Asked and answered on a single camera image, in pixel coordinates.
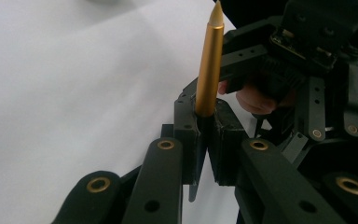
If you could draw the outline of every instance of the mounting hole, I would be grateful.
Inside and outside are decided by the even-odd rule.
[[[106,190],[110,185],[110,180],[106,177],[97,177],[91,179],[87,184],[87,190],[91,193],[99,193]]]
[[[172,149],[175,146],[173,141],[163,140],[157,143],[160,149]]]
[[[250,145],[252,148],[257,150],[266,150],[269,148],[269,145],[259,140],[252,141]]]
[[[316,207],[312,203],[309,203],[307,201],[300,201],[298,204],[300,208],[308,213],[316,213]]]
[[[150,200],[145,204],[146,212],[153,213],[159,210],[159,202],[156,200]]]
[[[358,195],[358,181],[345,176],[341,176],[337,177],[336,183],[343,190],[351,194]]]

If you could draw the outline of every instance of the human hand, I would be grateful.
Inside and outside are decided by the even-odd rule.
[[[227,89],[227,82],[219,83],[218,93],[225,94]],[[290,91],[280,103],[277,103],[271,97],[263,94],[255,84],[247,83],[240,91],[236,92],[236,97],[240,106],[246,111],[257,114],[267,115],[272,113],[278,107],[293,106],[295,104],[296,93]]]

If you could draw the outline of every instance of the white surface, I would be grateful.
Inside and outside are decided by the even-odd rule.
[[[50,223],[83,176],[142,164],[197,77],[212,0],[0,0],[0,223]],[[233,26],[226,19],[226,31]],[[249,114],[225,96],[246,128]],[[183,223],[235,223],[205,162]]]

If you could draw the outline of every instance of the pen tip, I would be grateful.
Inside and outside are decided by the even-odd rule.
[[[214,8],[211,13],[211,18],[209,19],[209,24],[212,26],[222,26],[223,23],[223,9],[220,4],[220,0],[216,1]]]

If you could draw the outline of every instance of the gold marker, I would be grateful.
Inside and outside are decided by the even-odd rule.
[[[202,118],[208,118],[214,113],[222,60],[224,28],[222,6],[217,0],[206,28],[197,81],[195,110],[196,114]]]

